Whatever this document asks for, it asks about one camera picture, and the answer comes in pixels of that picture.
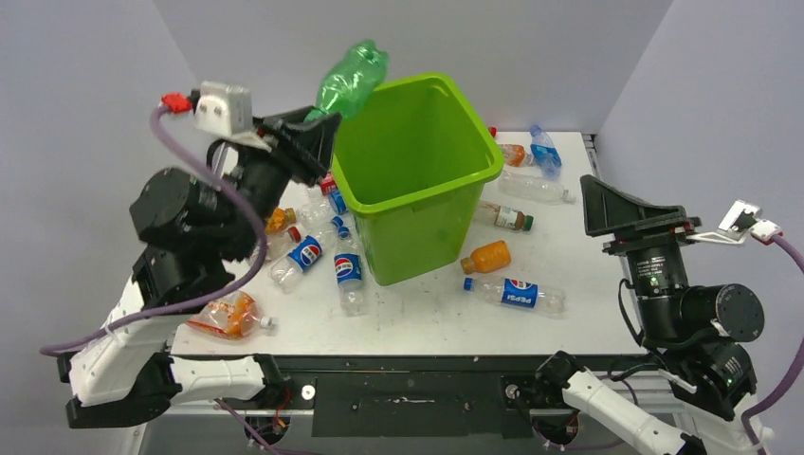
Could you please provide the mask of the small orange juice bottle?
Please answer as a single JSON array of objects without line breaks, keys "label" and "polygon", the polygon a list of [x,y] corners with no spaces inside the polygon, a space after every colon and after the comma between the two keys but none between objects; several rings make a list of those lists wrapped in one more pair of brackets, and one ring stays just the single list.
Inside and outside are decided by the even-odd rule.
[{"label": "small orange juice bottle", "polygon": [[490,273],[507,267],[511,254],[505,241],[499,240],[472,251],[460,261],[460,267],[467,275]]}]

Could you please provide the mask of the large clear white-cap bottle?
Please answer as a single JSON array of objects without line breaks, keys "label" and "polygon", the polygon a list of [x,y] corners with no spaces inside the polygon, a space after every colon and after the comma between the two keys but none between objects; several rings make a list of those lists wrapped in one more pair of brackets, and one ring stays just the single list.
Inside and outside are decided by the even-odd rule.
[{"label": "large clear white-cap bottle", "polygon": [[548,205],[574,204],[576,197],[562,184],[532,175],[502,171],[499,176],[501,192]]}]

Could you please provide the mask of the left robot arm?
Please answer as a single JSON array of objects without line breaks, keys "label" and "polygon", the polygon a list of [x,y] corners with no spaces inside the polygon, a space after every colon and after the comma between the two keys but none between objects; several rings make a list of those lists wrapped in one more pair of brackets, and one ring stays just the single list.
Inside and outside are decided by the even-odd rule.
[{"label": "left robot arm", "polygon": [[234,175],[204,163],[196,174],[157,172],[130,208],[145,245],[109,321],[85,340],[48,353],[70,386],[71,428],[129,428],[193,401],[233,399],[267,409],[287,387],[271,355],[172,355],[169,336],[212,300],[244,286],[226,263],[266,248],[265,218],[290,182],[311,186],[332,164],[340,114],[304,107],[253,118],[260,147],[238,145]]}]

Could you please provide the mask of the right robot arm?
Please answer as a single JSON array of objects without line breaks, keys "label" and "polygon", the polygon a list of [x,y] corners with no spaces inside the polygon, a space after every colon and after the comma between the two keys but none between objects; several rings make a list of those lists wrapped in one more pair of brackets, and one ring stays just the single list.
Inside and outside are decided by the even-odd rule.
[{"label": "right robot arm", "polygon": [[702,236],[684,208],[652,205],[592,175],[579,183],[587,235],[608,236],[604,252],[627,263],[638,316],[630,334],[695,429],[658,420],[562,351],[536,371],[539,399],[590,416],[641,454],[765,453],[771,432],[752,412],[757,378],[745,350],[764,328],[757,295],[688,281],[681,249]]}]

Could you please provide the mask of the green plastic bottle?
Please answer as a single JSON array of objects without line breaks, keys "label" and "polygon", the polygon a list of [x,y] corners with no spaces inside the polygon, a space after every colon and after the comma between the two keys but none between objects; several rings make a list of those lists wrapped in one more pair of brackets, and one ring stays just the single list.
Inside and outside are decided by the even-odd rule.
[{"label": "green plastic bottle", "polygon": [[374,40],[351,45],[321,79],[315,107],[304,120],[333,114],[353,118],[384,82],[389,61],[389,53],[377,48]]}]

